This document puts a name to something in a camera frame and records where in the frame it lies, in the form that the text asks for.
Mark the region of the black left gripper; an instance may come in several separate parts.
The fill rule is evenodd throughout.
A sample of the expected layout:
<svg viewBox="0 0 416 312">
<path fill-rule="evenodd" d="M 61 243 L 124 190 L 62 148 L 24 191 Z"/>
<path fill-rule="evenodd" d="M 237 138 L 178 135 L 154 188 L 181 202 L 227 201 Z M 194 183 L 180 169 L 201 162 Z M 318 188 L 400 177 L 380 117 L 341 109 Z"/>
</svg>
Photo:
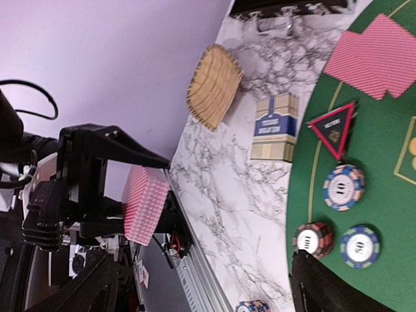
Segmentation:
<svg viewBox="0 0 416 312">
<path fill-rule="evenodd" d="M 122 204 L 104 196 L 107 161 L 168 169 L 170 161 L 140 145 L 121 128 L 87 123 L 65 127 L 58 140 L 57 179 L 65 184 L 62 221 L 80 224 L 84 239 L 124 234 Z M 172 191 L 151 233 L 180 228 L 179 203 Z"/>
</svg>

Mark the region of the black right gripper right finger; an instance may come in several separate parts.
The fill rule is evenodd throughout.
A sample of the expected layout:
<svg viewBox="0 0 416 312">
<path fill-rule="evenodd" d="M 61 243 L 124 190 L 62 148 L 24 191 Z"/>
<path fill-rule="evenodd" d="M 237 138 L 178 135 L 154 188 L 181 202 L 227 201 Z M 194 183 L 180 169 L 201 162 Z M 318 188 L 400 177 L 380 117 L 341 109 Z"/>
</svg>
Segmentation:
<svg viewBox="0 0 416 312">
<path fill-rule="evenodd" d="M 353 288 L 305 250 L 292 255 L 289 274 L 296 311 L 386 311 L 387 307 Z"/>
</svg>

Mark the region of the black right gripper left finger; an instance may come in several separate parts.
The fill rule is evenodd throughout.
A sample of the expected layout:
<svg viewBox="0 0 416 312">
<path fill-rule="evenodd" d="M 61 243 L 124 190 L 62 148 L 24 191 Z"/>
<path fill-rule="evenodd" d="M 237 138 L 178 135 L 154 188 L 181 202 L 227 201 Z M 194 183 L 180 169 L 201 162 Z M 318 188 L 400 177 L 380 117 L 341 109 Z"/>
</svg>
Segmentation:
<svg viewBox="0 0 416 312">
<path fill-rule="evenodd" d="M 134 286 L 133 267 L 102 253 L 59 292 L 28 311 L 129 311 Z"/>
</svg>

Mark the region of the red-backed card deck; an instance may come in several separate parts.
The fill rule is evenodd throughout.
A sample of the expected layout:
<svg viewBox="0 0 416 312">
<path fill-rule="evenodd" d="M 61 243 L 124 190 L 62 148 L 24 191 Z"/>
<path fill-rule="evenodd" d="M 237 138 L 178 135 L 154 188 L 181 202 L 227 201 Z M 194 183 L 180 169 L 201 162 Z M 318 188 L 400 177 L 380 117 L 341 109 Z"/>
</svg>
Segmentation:
<svg viewBox="0 0 416 312">
<path fill-rule="evenodd" d="M 148 246 L 161 217 L 169 183 L 160 169 L 133 165 L 123 188 L 125 237 Z"/>
</svg>

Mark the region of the green chip group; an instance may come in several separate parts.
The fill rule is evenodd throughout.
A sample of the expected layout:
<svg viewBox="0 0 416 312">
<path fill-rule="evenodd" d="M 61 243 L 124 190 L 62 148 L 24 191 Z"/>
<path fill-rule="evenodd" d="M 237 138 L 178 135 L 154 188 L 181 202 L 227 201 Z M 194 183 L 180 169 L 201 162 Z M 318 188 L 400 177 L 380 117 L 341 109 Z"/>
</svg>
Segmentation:
<svg viewBox="0 0 416 312">
<path fill-rule="evenodd" d="M 352 226 L 344 232 L 341 238 L 341 255 L 344 262 L 351 268 L 370 267 L 378 259 L 380 250 L 379 237 L 369 226 Z"/>
</svg>

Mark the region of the black red all-in triangle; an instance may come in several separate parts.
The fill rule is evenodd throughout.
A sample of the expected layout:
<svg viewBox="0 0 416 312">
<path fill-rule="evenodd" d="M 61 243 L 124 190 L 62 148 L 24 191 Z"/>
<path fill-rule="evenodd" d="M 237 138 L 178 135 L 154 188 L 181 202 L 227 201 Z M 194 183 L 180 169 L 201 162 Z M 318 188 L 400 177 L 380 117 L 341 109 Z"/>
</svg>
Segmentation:
<svg viewBox="0 0 416 312">
<path fill-rule="evenodd" d="M 338 163 L 346 157 L 348 140 L 358 115 L 358 107 L 358 102 L 352 101 L 307 122 L 308 128 L 316 134 Z"/>
</svg>

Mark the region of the red card group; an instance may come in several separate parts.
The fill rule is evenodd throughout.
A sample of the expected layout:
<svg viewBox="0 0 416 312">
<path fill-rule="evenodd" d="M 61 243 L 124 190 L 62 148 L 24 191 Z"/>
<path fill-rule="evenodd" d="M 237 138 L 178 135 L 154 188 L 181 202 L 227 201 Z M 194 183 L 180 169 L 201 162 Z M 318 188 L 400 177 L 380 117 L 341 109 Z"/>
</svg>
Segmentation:
<svg viewBox="0 0 416 312">
<path fill-rule="evenodd" d="M 359 35 L 356 49 L 393 98 L 415 82 L 415 36 L 385 14 L 377 15 Z"/>
<path fill-rule="evenodd" d="M 386 89 L 354 51 L 355 42 L 359 36 L 360 34 L 351 31 L 342 33 L 327 62 L 324 73 L 376 100 L 381 100 L 386 93 Z"/>
</svg>

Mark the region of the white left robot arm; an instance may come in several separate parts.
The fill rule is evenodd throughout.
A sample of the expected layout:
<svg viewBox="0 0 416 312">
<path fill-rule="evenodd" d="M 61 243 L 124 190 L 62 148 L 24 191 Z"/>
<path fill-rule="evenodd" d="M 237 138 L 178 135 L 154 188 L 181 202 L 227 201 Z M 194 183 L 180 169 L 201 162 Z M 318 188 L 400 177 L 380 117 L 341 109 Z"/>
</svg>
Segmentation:
<svg viewBox="0 0 416 312">
<path fill-rule="evenodd" d="M 129 244 L 177 234 L 168 159 L 114 125 L 26 133 L 1 98 L 1 310 L 126 311 Z"/>
</svg>

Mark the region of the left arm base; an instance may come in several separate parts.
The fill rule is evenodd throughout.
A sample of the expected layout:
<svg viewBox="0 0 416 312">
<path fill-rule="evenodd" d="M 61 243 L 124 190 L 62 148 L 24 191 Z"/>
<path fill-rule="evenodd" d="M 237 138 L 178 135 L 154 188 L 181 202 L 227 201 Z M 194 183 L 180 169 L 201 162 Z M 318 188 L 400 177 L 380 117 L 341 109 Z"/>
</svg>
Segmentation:
<svg viewBox="0 0 416 312">
<path fill-rule="evenodd" d="M 170 251 L 175 251 L 176 255 L 174 257 L 182 259 L 189 253 L 190 247 L 194 243 L 185 214 L 172 190 L 168 191 L 161 216 L 153 234 L 153 240 L 161 249 L 170 269 L 174 269 Z"/>
</svg>

